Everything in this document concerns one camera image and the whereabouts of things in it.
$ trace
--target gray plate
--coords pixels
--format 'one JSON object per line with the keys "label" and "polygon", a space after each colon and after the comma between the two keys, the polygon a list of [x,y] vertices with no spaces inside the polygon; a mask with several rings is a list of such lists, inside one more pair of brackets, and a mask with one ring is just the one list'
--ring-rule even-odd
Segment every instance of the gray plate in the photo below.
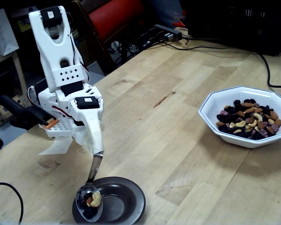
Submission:
{"label": "gray plate", "polygon": [[73,216],[78,224],[133,224],[146,207],[143,191],[131,180],[122,177],[97,179],[93,185],[99,189],[103,199],[103,212],[96,223],[89,223],[73,204]]}

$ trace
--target spoon handle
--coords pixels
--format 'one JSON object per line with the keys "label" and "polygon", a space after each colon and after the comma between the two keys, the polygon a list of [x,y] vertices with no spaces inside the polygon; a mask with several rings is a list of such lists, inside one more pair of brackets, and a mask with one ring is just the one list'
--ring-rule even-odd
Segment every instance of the spoon handle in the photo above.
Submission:
{"label": "spoon handle", "polygon": [[103,151],[98,152],[94,155],[94,159],[93,159],[93,163],[90,168],[90,171],[89,171],[89,178],[88,178],[87,183],[92,183],[94,181],[95,176],[99,170],[102,158],[103,158]]}

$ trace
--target power adapter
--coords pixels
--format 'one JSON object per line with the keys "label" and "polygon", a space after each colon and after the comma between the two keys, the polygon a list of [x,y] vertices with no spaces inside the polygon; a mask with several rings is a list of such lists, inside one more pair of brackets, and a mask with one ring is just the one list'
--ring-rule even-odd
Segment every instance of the power adapter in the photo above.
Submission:
{"label": "power adapter", "polygon": [[180,41],[182,39],[182,33],[180,31],[156,24],[154,25],[159,30],[163,30],[166,32],[165,37],[168,39],[168,41],[176,40]]}

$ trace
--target red chair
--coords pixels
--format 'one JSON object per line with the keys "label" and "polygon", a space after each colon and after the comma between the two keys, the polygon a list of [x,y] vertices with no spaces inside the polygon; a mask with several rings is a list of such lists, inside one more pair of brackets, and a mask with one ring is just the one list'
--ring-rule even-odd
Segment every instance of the red chair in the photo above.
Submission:
{"label": "red chair", "polygon": [[78,31],[86,37],[89,53],[98,62],[104,74],[117,68],[107,46],[113,41],[122,42],[122,59],[127,48],[126,34],[144,24],[145,6],[142,0],[74,0],[73,18]]}

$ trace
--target spoon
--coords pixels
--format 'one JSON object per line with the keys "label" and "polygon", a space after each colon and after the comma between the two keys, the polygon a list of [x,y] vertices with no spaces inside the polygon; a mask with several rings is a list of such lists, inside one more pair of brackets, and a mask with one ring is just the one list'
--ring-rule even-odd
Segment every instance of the spoon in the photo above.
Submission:
{"label": "spoon", "polygon": [[95,192],[100,193],[100,191],[95,186],[93,186],[93,181],[94,181],[95,176],[96,176],[96,174],[98,172],[98,169],[99,169],[99,166],[101,164],[102,158],[103,158],[103,151],[98,152],[98,153],[96,153],[94,155],[93,163],[92,163],[92,166],[91,166],[90,171],[89,171],[89,178],[86,181],[85,185],[82,186],[77,191],[77,193],[76,193],[76,205],[77,205],[77,208],[78,208],[80,214],[82,215],[82,217],[85,220],[89,221],[89,222],[96,222],[100,218],[100,216],[102,214],[102,209],[103,209],[102,198],[101,198],[100,205],[97,208],[98,212],[92,218],[89,218],[89,219],[85,218],[85,216],[83,214],[84,208],[81,207],[81,201],[83,200],[84,196],[86,194],[88,194],[89,192],[91,192],[91,193],[95,193]]}

